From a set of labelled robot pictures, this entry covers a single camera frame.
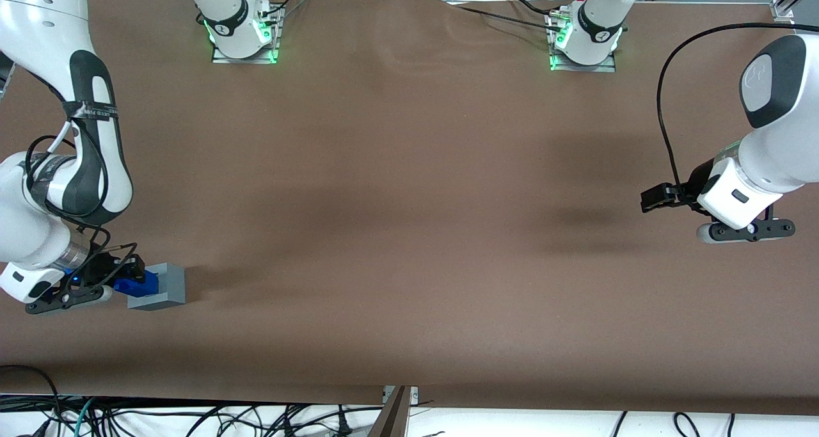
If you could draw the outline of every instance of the robot end effector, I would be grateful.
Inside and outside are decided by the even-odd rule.
[[[698,231],[704,242],[793,235],[793,222],[773,218],[772,204],[819,181],[817,77],[819,36],[786,35],[764,47],[740,79],[740,98],[754,130],[694,169],[687,183],[643,192],[643,212],[687,205],[713,216],[714,223]]]

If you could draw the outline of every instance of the blue block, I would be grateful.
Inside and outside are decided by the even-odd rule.
[[[135,282],[135,280],[131,279],[117,279],[114,282],[114,291],[135,298],[158,294],[159,277],[153,272],[145,271],[145,283]]]

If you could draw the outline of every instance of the mounting plate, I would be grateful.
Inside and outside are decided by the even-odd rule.
[[[278,49],[282,43],[282,28],[284,24],[284,10],[278,10],[269,16],[266,21],[271,22],[271,26],[263,28],[263,33],[269,33],[270,43],[261,47],[258,52],[247,58],[231,58],[225,56],[225,53],[219,51],[213,40],[213,55],[211,56],[211,63],[214,64],[276,64],[278,63]]]
[[[561,6],[561,8],[556,10],[556,12],[568,12],[568,6]],[[551,15],[543,15],[543,18],[546,21],[547,26],[557,26],[561,29],[564,28],[567,23],[567,20],[564,17],[551,17]],[[551,70],[574,70],[574,72],[616,72],[614,55],[612,53],[608,54],[608,57],[603,60],[603,63],[594,64],[591,66],[571,61],[566,56],[566,53],[562,52],[562,50],[555,46],[559,35],[561,35],[560,32],[546,31],[546,38],[549,41],[549,67]]]

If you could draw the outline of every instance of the black band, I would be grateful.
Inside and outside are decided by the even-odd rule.
[[[211,18],[206,17],[204,14],[202,14],[202,17],[205,18],[207,25],[211,27],[211,31],[222,37],[231,37],[231,35],[234,34],[234,30],[248,19],[248,0],[242,0],[242,6],[240,6],[239,11],[236,12],[233,17],[229,17],[226,20],[211,20]]]
[[[36,152],[31,156],[31,165],[36,166],[43,157],[46,157],[46,152]],[[35,202],[39,205],[45,204],[45,200],[47,195],[49,195],[49,186],[51,181],[56,174],[56,169],[60,168],[63,163],[68,162],[69,160],[76,159],[76,156],[67,156],[67,155],[54,155],[49,162],[43,163],[43,166],[39,168],[39,172],[37,177],[35,178],[35,183],[31,186],[31,190],[29,193],[31,197],[35,199]],[[26,163],[20,163],[21,168],[23,170],[26,169]]]
[[[62,108],[69,119],[110,120],[120,117],[116,106],[105,102],[69,101],[64,102]]]
[[[577,20],[580,21],[580,27],[583,28],[583,31],[589,33],[591,41],[595,44],[608,42],[609,38],[612,38],[612,35],[616,35],[617,31],[620,31],[620,26],[623,25],[623,21],[620,21],[620,24],[617,26],[612,27],[596,25],[585,15],[585,2],[580,6],[580,10],[577,11]]]

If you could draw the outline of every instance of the power cord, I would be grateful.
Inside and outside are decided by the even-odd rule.
[[[690,435],[685,434],[685,432],[683,432],[682,429],[680,428],[679,419],[681,417],[685,418],[685,420],[687,420],[687,422],[688,422],[688,425],[691,426],[691,429],[694,431],[694,437],[699,437],[699,429],[697,429],[697,426],[694,425],[694,420],[692,420],[691,417],[689,417],[687,414],[682,413],[682,411],[678,411],[677,413],[674,413],[674,416],[673,416],[674,429],[676,429],[676,432],[678,432],[678,434],[681,435],[681,437],[691,437]],[[726,431],[726,437],[731,437],[731,433],[734,431],[734,420],[735,419],[736,419],[736,413],[732,413],[731,416],[728,417],[728,431]]]
[[[617,419],[617,424],[614,426],[614,433],[612,433],[612,437],[617,437],[620,434],[620,426],[623,425],[623,420],[626,419],[626,414],[628,411],[624,411],[620,414],[620,417]]]
[[[543,9],[538,8],[537,6],[532,5],[532,3],[529,3],[529,0],[517,0],[517,1],[520,2],[520,3],[523,3],[523,5],[525,5],[526,8],[528,8],[530,11],[533,11],[535,13],[540,13],[541,15],[548,15],[550,11],[557,10],[558,8],[561,7],[561,6],[558,5],[555,8],[550,8],[548,10],[543,10]]]
[[[682,44],[679,44],[665,61],[663,64],[663,69],[660,71],[660,76],[657,81],[657,120],[659,121],[660,125],[660,132],[663,134],[663,141],[665,142],[666,151],[668,152],[668,162],[671,164],[671,171],[674,175],[674,184],[676,184],[676,191],[680,193],[680,197],[691,210],[694,212],[702,213],[706,216],[711,216],[710,213],[706,212],[702,207],[698,207],[691,202],[690,198],[687,195],[684,195],[682,192],[682,183],[680,182],[680,175],[678,173],[678,169],[676,169],[676,161],[674,160],[674,150],[672,149],[671,142],[668,139],[668,133],[666,131],[665,122],[663,119],[663,104],[662,104],[662,95],[663,95],[663,84],[665,81],[666,71],[668,70],[668,66],[671,64],[671,61],[676,57],[676,55],[684,49],[686,46],[691,44],[693,41],[698,40],[699,38],[705,37],[706,35],[716,34],[717,32],[723,31],[731,31],[732,29],[752,29],[752,28],[765,28],[765,29],[801,29],[802,31],[809,31],[809,32],[819,32],[819,26],[810,26],[810,25],[779,25],[775,23],[734,23],[729,25],[717,26],[711,29],[706,29],[706,31],[702,31],[699,34],[692,35],[688,37]]]
[[[473,13],[478,13],[478,14],[481,14],[481,15],[487,15],[488,17],[498,18],[500,20],[512,21],[513,23],[520,23],[521,25],[539,27],[541,29],[546,29],[547,31],[557,32],[557,31],[561,30],[557,26],[547,26],[547,25],[540,24],[540,23],[533,23],[532,21],[518,20],[517,18],[504,17],[504,15],[498,15],[497,13],[484,12],[482,10],[476,10],[474,8],[469,8],[468,6],[458,5],[458,8],[460,8],[461,10],[466,10],[468,12],[473,12]]]

